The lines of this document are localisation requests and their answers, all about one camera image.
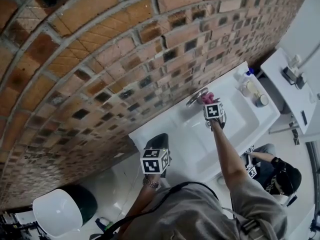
hand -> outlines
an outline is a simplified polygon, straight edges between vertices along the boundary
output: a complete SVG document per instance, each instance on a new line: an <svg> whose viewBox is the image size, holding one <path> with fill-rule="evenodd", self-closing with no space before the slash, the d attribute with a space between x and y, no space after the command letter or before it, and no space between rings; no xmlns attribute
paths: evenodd
<svg viewBox="0 0 320 240"><path fill-rule="evenodd" d="M161 174L148 174L146 177L149 181L158 183L160 181Z"/></svg>

trash bin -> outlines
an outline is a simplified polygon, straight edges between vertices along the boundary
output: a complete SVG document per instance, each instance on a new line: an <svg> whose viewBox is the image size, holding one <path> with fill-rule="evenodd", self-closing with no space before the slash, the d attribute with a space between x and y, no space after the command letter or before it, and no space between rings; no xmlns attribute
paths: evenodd
<svg viewBox="0 0 320 240"><path fill-rule="evenodd" d="M36 198L32 204L39 226L52 237L81 228L96 213L95 197L80 185L67 185Z"/></svg>

bottle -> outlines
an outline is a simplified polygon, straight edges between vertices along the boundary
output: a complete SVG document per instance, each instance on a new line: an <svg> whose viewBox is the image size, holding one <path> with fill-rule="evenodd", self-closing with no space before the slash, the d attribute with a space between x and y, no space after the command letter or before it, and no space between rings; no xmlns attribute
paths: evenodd
<svg viewBox="0 0 320 240"><path fill-rule="evenodd" d="M242 93L243 96L248 97L251 93L247 88L247 85L250 81L251 75L253 75L254 70L252 68L249 68L249 70L242 74L240 77L238 83L239 83L239 90Z"/></svg>
<svg viewBox="0 0 320 240"><path fill-rule="evenodd" d="M245 82L247 82L249 79L249 77L251 76L251 75L253 75L253 73L254 73L254 70L252 69L252 68L249 68L249 70L247 71L247 72L245 72L245 73L243 73L241 76L240 76L240 79L239 79L239 85L242 85L242 84L244 84Z"/></svg>

curved brick wall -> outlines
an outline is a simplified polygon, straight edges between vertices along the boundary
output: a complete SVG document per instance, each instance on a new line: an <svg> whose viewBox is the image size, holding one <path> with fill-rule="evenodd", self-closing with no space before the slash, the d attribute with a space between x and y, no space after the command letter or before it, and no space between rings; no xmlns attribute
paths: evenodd
<svg viewBox="0 0 320 240"><path fill-rule="evenodd" d="M273 48L303 1L0 0L1 209L136 152L130 132Z"/></svg>

bracelet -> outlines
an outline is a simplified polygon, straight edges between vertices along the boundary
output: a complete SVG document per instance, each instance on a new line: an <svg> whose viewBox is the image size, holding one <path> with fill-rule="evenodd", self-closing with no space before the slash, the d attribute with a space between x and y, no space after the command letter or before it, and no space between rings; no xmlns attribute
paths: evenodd
<svg viewBox="0 0 320 240"><path fill-rule="evenodd" d="M144 177L143 181L142 181L142 184L144 186L148 186L150 188L153 188L153 189L157 189L158 186L159 186L159 182L154 182L154 181L151 181L147 178L147 176Z"/></svg>

